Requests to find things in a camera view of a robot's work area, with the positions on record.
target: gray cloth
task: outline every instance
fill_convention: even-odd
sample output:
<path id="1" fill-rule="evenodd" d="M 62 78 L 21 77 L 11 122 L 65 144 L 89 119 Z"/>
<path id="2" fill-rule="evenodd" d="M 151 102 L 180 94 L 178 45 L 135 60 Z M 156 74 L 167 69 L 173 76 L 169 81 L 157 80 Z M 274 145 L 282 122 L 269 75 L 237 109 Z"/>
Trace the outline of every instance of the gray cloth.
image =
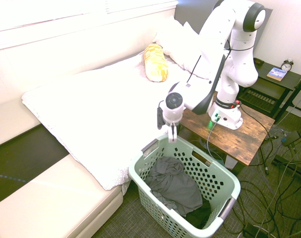
<path id="1" fill-rule="evenodd" d="M 145 183 L 153 191 L 175 201 L 181 216 L 202 206 L 202 197 L 196 182 L 184 173 L 183 163 L 175 158 L 159 158 L 150 169 Z"/>
<path id="2" fill-rule="evenodd" d="M 153 195 L 162 203 L 164 204 L 169 210 L 173 209 L 175 212 L 179 214 L 179 211 L 177 209 L 176 202 L 173 200 L 170 200 L 168 198 L 163 197 L 159 192 L 152 191 Z"/>

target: pillow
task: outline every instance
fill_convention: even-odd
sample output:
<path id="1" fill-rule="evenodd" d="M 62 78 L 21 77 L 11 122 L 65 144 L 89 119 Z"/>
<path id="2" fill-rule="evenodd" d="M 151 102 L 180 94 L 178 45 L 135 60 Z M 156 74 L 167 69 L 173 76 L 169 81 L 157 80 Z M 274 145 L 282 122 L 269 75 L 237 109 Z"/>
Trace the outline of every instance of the pillow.
<path id="1" fill-rule="evenodd" d="M 168 65 L 160 45 L 150 44 L 144 50 L 147 78 L 152 82 L 164 82 L 168 77 Z"/>
<path id="2" fill-rule="evenodd" d="M 192 72 L 201 55 L 199 49 L 200 36 L 191 28 L 188 22 L 182 26 L 173 16 L 164 22 L 153 42 L 161 45 L 166 55 L 189 72 Z M 196 66 L 194 75 L 207 78 L 208 68 L 202 67 L 201 61 Z"/>

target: yellow pillow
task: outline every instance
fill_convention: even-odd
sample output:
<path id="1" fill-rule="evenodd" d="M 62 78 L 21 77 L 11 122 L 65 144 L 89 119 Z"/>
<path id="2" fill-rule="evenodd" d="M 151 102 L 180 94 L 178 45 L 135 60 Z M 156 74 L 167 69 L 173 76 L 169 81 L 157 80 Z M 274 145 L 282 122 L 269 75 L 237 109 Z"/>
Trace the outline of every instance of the yellow pillow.
<path id="1" fill-rule="evenodd" d="M 168 77 L 168 65 L 160 45 L 150 44 L 144 51 L 146 76 L 153 82 L 164 82 Z"/>

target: white pillow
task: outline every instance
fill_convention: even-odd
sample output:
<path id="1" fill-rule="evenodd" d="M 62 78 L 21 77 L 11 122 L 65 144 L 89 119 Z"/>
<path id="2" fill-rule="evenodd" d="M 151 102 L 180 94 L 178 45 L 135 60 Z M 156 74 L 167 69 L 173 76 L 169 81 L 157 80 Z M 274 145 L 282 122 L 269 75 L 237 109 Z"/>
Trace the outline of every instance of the white pillow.
<path id="1" fill-rule="evenodd" d="M 157 32 L 153 42 L 162 46 L 164 54 L 170 56 L 180 67 L 192 72 L 201 55 L 199 49 L 200 36 L 186 22 L 182 26 L 171 16 Z M 194 75 L 206 78 L 207 69 L 199 61 Z"/>

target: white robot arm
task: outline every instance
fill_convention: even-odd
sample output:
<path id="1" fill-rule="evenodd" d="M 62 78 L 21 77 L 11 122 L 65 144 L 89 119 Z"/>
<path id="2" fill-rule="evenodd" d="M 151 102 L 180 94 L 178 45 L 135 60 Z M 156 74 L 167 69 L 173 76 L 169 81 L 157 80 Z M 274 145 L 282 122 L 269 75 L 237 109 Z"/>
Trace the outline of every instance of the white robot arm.
<path id="1" fill-rule="evenodd" d="M 169 126 L 169 141 L 176 142 L 177 128 L 184 107 L 201 115 L 209 112 L 212 121 L 231 129 L 239 128 L 243 119 L 236 96 L 239 86 L 249 87 L 258 77 L 253 63 L 256 30 L 265 19 L 264 6 L 248 0 L 220 0 L 204 23 L 200 34 L 201 58 L 197 67 L 204 67 L 205 79 L 192 77 L 172 86 L 163 109 L 158 107 L 157 127 Z M 230 51 L 224 46 L 231 35 Z M 220 78 L 221 89 L 212 105 Z"/>

